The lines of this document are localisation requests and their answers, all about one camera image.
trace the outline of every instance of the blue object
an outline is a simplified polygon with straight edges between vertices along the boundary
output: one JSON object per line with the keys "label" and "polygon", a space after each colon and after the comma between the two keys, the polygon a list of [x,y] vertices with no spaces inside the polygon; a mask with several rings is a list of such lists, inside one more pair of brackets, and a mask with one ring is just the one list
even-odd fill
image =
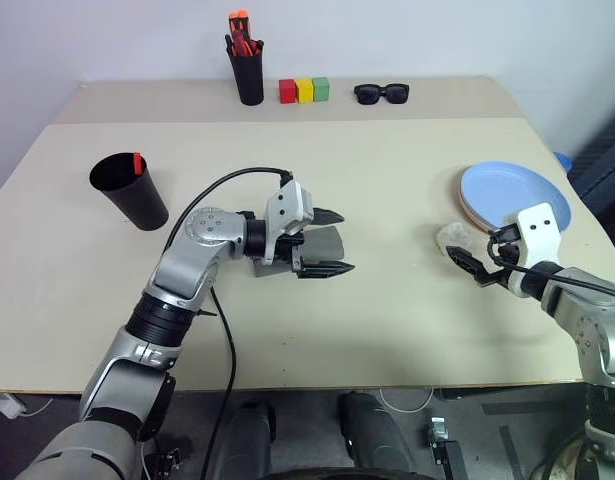
{"label": "blue object", "polygon": [[554,209],[558,229],[571,222],[565,197],[546,178],[525,167],[505,162],[485,162],[468,168],[460,181],[465,206],[492,229],[504,225],[505,217],[539,203]]}
{"label": "blue object", "polygon": [[554,155],[556,156],[562,167],[565,169],[565,172],[571,172],[571,169],[574,166],[574,162],[571,161],[571,158],[560,152],[554,152]]}

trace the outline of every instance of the white cable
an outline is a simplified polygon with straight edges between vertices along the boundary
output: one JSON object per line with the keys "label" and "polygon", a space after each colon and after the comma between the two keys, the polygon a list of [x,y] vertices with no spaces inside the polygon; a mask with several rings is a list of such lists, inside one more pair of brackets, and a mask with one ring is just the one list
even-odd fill
{"label": "white cable", "polygon": [[416,407],[413,410],[401,410],[400,408],[396,408],[394,407],[391,403],[389,403],[387,400],[385,400],[385,395],[383,395],[383,389],[379,389],[378,390],[380,392],[380,398],[383,401],[383,403],[385,405],[387,405],[389,408],[391,408],[393,411],[395,412],[399,412],[399,413],[418,413],[418,412],[422,412],[427,405],[429,405],[429,402],[431,402],[431,397],[434,395],[434,389],[431,388],[429,390],[429,395],[427,395],[427,399],[420,405],[420,407]]}
{"label": "white cable", "polygon": [[145,442],[140,444],[140,460],[143,463],[143,470],[145,471],[147,480],[151,480],[151,476],[149,475],[149,471],[147,470],[147,465],[145,464]]}
{"label": "white cable", "polygon": [[31,413],[21,413],[18,416],[19,417],[25,417],[25,418],[29,418],[29,417],[35,417],[36,415],[38,415],[39,413],[41,413],[43,410],[45,410],[49,405],[51,405],[51,402],[53,402],[54,399],[50,398],[49,401],[43,405],[42,407],[40,407],[38,410],[36,410],[35,412],[31,412]]}

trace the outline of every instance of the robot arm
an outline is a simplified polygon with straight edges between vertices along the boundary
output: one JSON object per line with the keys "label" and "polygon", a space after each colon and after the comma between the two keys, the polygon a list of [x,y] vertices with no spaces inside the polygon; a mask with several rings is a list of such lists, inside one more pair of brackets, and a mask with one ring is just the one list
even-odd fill
{"label": "robot arm", "polygon": [[[585,433],[592,461],[599,473],[614,478],[609,472],[615,470],[615,284],[558,265],[560,233],[549,204],[510,216],[507,225],[490,236],[490,256],[503,267],[497,272],[487,272],[460,247],[447,247],[447,252],[481,286],[497,283],[519,297],[540,301],[573,339],[583,380],[589,384]],[[499,257],[493,245],[498,246]]]}
{"label": "robot arm", "polygon": [[299,277],[307,269],[312,278],[345,273],[353,266],[305,265],[296,256],[305,226],[342,220],[314,209],[309,192],[293,179],[269,199],[262,220],[217,208],[192,211],[87,384],[80,421],[59,433],[18,480],[130,479],[136,442],[152,438],[164,421],[175,387],[168,370],[193,318],[203,313],[220,264],[248,256],[266,265],[290,263]]}

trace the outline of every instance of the table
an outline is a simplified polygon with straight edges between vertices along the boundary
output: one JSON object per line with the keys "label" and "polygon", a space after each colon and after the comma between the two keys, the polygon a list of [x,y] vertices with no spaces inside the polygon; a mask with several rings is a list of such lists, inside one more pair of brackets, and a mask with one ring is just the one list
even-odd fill
{"label": "table", "polygon": [[[392,79],[411,85],[406,105],[363,107],[350,92],[366,80],[332,79],[331,101],[310,105],[280,105],[268,82],[260,107],[240,105],[231,81],[80,88],[0,191],[0,391],[82,391],[176,216],[214,179],[254,165],[291,169],[315,206],[346,217],[356,269],[298,280],[225,264],[216,289],[238,350],[236,388],[578,379],[573,342],[537,302],[478,288],[434,239],[447,223],[468,224],[456,199],[466,167],[514,162],[570,203],[561,263],[615,282],[615,249],[551,152],[491,79]],[[171,213],[165,227],[139,231],[90,187],[90,168],[120,151],[147,159]],[[205,205],[261,215],[276,188],[271,176],[240,177]],[[468,228],[484,258],[485,235]],[[179,389],[225,387],[217,318],[197,317],[183,347]]]}

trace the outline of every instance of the black sunglasses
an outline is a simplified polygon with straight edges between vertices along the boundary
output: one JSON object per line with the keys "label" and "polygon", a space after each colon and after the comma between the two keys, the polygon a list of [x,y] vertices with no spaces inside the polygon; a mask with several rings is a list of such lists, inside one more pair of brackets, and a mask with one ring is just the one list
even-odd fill
{"label": "black sunglasses", "polygon": [[385,97],[389,103],[405,103],[409,97],[409,85],[404,83],[390,83],[386,87],[368,83],[356,85],[354,94],[361,105],[373,105],[380,97]]}

